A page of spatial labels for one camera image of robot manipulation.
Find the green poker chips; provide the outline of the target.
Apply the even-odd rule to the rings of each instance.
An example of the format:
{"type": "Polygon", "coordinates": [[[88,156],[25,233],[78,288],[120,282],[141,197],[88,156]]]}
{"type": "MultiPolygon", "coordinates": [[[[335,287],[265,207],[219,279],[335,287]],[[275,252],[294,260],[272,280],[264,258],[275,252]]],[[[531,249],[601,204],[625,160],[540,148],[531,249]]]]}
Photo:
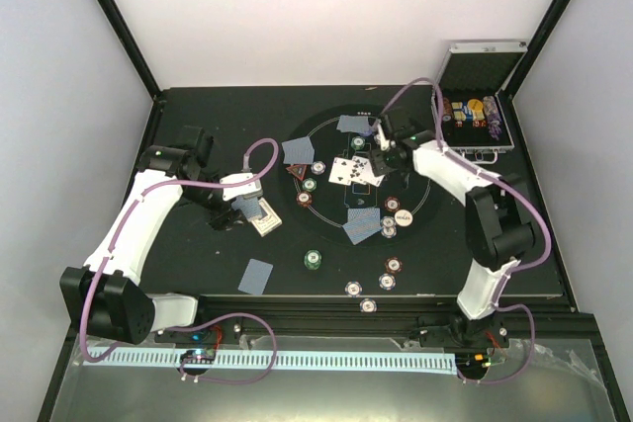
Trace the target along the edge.
{"type": "Polygon", "coordinates": [[[365,146],[365,138],[362,136],[355,136],[351,139],[350,145],[354,150],[362,150],[365,146]]]}
{"type": "Polygon", "coordinates": [[[317,181],[313,178],[308,178],[303,182],[303,189],[307,192],[313,192],[317,188],[317,181]]]}

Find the white playing card box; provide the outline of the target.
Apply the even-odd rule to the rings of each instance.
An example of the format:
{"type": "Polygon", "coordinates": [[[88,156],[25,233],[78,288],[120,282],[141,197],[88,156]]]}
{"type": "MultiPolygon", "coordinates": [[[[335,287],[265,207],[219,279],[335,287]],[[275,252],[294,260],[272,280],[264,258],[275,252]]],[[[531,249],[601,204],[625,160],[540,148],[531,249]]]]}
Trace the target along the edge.
{"type": "Polygon", "coordinates": [[[283,221],[264,198],[261,198],[258,204],[261,209],[261,217],[255,219],[251,224],[261,237],[265,237],[281,226],[283,221]]]}

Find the white dealer button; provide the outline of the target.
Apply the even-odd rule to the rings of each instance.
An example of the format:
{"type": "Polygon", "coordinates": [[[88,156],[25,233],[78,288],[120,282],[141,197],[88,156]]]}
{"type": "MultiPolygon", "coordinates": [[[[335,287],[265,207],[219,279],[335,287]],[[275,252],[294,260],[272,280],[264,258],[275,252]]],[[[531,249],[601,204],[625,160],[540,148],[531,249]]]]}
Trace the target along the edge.
{"type": "Polygon", "coordinates": [[[397,226],[408,227],[413,223],[413,214],[408,210],[398,210],[394,214],[397,226]]]}

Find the stray card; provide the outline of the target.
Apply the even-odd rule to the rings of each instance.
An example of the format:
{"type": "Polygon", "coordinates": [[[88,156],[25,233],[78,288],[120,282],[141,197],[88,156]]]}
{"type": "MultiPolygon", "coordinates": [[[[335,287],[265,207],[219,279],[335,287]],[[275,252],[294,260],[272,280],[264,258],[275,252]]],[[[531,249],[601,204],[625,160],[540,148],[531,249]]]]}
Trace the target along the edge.
{"type": "Polygon", "coordinates": [[[250,259],[237,289],[247,295],[263,295],[272,270],[272,264],[250,259]]]}

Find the red triangular marker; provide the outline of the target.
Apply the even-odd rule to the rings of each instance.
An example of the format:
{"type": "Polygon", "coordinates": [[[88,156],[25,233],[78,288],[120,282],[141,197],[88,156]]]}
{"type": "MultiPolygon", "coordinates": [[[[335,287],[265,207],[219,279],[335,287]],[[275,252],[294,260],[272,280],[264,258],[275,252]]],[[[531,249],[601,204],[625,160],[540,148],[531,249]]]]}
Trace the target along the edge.
{"type": "Polygon", "coordinates": [[[294,178],[300,182],[303,182],[306,179],[306,175],[310,170],[310,164],[292,164],[286,167],[286,171],[294,178]]]}

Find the green poker chip stack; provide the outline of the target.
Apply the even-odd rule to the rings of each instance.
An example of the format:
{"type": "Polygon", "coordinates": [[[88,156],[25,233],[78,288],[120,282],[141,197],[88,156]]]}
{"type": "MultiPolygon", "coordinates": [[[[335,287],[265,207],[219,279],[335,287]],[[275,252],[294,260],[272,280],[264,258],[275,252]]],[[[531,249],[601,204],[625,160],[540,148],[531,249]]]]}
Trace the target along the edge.
{"type": "Polygon", "coordinates": [[[321,254],[318,250],[309,250],[304,256],[304,265],[309,270],[317,270],[322,262],[321,254]]]}

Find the brown poker chip stack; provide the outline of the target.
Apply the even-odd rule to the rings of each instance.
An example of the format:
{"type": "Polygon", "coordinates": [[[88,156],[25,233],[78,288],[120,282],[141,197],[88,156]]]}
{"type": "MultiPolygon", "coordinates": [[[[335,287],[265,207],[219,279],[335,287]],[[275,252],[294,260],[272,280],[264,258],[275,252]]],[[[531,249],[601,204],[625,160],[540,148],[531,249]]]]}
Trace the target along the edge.
{"type": "Polygon", "coordinates": [[[396,257],[392,257],[386,261],[385,268],[389,274],[397,274],[403,269],[403,262],[396,257]]]}

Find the blue playing card deck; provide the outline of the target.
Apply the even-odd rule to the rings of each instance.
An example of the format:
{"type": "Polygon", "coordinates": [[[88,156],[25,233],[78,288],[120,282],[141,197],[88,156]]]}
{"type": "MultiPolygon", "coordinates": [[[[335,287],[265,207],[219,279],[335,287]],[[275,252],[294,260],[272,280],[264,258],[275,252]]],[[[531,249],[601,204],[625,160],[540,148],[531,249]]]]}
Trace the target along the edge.
{"type": "Polygon", "coordinates": [[[253,222],[265,216],[265,211],[262,209],[258,198],[246,199],[237,197],[232,202],[231,207],[236,211],[240,211],[248,222],[253,222]]]}

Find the cards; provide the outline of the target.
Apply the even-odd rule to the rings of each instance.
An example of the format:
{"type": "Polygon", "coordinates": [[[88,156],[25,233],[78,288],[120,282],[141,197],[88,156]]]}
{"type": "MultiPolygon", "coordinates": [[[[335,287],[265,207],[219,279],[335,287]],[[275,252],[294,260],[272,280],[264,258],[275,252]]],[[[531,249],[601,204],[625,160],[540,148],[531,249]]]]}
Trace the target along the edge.
{"type": "Polygon", "coordinates": [[[378,208],[350,208],[347,210],[347,221],[361,220],[372,225],[381,226],[381,211],[378,208]]]}

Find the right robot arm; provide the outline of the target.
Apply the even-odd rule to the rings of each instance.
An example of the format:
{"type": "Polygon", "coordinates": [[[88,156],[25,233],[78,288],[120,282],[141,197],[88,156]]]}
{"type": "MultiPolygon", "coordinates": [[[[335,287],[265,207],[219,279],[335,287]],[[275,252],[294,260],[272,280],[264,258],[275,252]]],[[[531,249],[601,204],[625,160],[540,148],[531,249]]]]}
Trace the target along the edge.
{"type": "Polygon", "coordinates": [[[470,162],[401,108],[381,112],[372,133],[378,139],[378,148],[370,153],[375,174],[398,172],[407,182],[414,172],[464,207],[472,263],[457,295],[458,309],[450,317],[449,331],[456,343],[474,345],[485,335],[511,272],[535,245],[533,219],[507,189],[521,180],[470,162]]]}

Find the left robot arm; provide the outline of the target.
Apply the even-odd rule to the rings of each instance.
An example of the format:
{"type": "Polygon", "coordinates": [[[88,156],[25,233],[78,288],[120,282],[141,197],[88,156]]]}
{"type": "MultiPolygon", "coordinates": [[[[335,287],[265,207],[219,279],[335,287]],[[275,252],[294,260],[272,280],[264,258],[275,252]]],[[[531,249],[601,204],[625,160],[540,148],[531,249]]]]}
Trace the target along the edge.
{"type": "Polygon", "coordinates": [[[262,194],[261,178],[272,168],[253,173],[250,157],[273,139],[259,139],[243,154],[241,169],[225,175],[208,174],[213,138],[200,127],[184,127],[172,146],[152,145],[136,164],[133,186],[113,225],[96,250],[79,268],[68,267],[59,285],[80,348],[88,339],[115,345],[138,344],[149,334],[177,328],[191,342],[205,340],[213,319],[198,308],[194,296],[177,293],[149,295],[140,287],[142,270],[153,242],[172,209],[187,200],[207,210],[215,230],[227,230],[243,219],[233,206],[238,199],[262,194]]]}

